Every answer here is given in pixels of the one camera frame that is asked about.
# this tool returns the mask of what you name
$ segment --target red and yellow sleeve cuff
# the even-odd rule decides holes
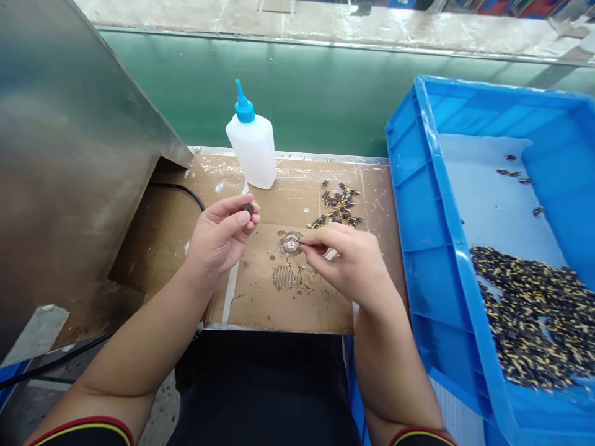
[[[83,429],[108,429],[122,437],[122,440],[126,446],[134,446],[134,437],[132,436],[128,426],[126,426],[120,420],[106,416],[92,416],[73,420],[63,424],[62,426],[52,429],[51,431],[39,437],[37,440],[29,443],[28,446],[41,446],[43,444],[49,443],[61,435],[66,435],[70,432],[80,431]]]
[[[424,435],[434,438],[435,440],[440,440],[446,446],[457,446],[457,444],[453,440],[451,440],[449,437],[446,436],[446,434],[444,434],[441,431],[436,431],[427,427],[415,426],[404,427],[403,429],[398,431],[397,434],[390,441],[389,446],[398,446],[399,444],[402,444],[407,438],[413,436],[423,437]]]

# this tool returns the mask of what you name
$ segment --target white glue bottle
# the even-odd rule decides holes
[[[237,79],[236,86],[236,114],[225,132],[246,181],[257,188],[270,189],[277,176],[273,125],[268,119],[254,114],[254,106],[244,96],[242,84]]]

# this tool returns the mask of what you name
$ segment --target hand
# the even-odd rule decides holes
[[[244,210],[250,203],[252,217]],[[196,221],[188,255],[182,266],[197,283],[216,283],[244,254],[248,237],[260,223],[260,206],[254,195],[237,195],[209,206]]]
[[[372,310],[394,289],[375,235],[341,223],[330,223],[300,238],[308,264],[328,283],[362,308]],[[328,260],[329,248],[340,256]]]

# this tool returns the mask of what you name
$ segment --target green wall panel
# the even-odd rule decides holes
[[[386,156],[384,125],[415,76],[527,85],[549,67],[555,87],[595,94],[595,71],[332,46],[101,32],[187,144],[229,147],[235,79],[273,123],[275,147]]]

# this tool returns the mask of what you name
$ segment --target stainless steel panel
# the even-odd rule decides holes
[[[138,306],[103,290],[160,155],[192,159],[73,2],[0,1],[0,362],[39,306],[57,344]]]

